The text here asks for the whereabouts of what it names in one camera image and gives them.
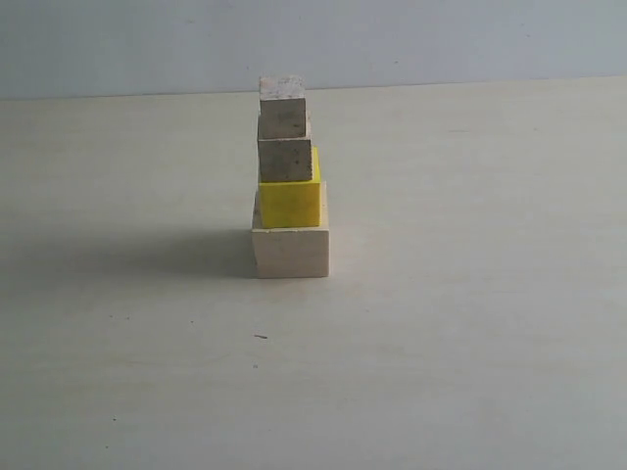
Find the large wooden cube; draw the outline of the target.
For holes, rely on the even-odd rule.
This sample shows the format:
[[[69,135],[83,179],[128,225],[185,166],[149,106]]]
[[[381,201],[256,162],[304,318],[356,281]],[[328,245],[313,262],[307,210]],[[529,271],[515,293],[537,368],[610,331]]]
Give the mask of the large wooden cube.
[[[252,243],[259,278],[323,278],[330,273],[327,188],[321,186],[319,226],[262,227],[259,193],[252,216]]]

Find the yellow cube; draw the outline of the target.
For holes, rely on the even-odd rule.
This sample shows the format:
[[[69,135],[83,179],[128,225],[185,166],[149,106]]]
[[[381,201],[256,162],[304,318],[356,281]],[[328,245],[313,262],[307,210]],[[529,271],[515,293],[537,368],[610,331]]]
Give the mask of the yellow cube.
[[[322,194],[318,147],[312,148],[313,177],[303,181],[259,182],[259,211],[262,227],[316,227],[322,221]]]

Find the medium wooden cube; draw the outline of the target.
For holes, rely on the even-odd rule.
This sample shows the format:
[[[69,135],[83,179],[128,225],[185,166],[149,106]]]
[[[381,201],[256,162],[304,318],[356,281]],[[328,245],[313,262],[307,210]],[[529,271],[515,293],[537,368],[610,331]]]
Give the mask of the medium wooden cube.
[[[299,137],[263,137],[258,117],[259,181],[262,183],[309,181],[314,177],[312,114],[306,112],[305,134]]]

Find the small wooden cube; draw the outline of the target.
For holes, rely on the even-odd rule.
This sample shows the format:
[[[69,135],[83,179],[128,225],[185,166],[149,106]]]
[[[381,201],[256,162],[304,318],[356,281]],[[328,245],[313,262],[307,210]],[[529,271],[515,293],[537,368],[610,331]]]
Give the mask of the small wooden cube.
[[[304,137],[307,127],[304,79],[294,74],[262,76],[259,91],[261,138]]]

